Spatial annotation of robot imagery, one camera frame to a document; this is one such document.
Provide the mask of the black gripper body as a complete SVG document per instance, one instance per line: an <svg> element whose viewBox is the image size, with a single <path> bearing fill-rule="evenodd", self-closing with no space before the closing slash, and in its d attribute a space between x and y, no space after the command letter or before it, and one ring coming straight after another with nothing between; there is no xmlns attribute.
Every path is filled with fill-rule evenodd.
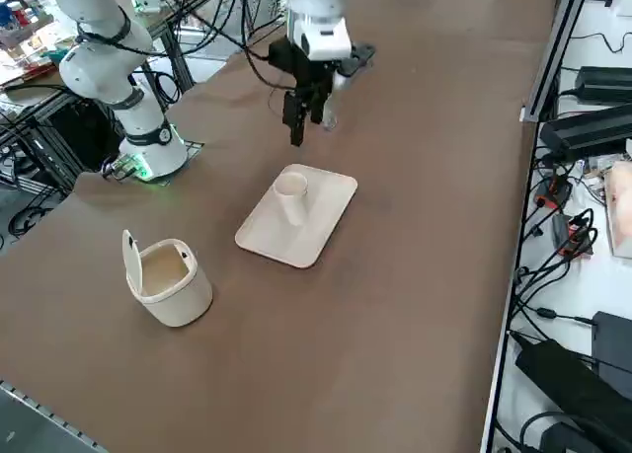
<svg viewBox="0 0 632 453"><path fill-rule="evenodd" d="M269 65L282 74L290 75L295 81L293 86L271 83L271 88L308 93L323 83L331 90L333 75L340 67L341 59L310 60L300 46L288 38L278 38L269 44Z"/></svg>

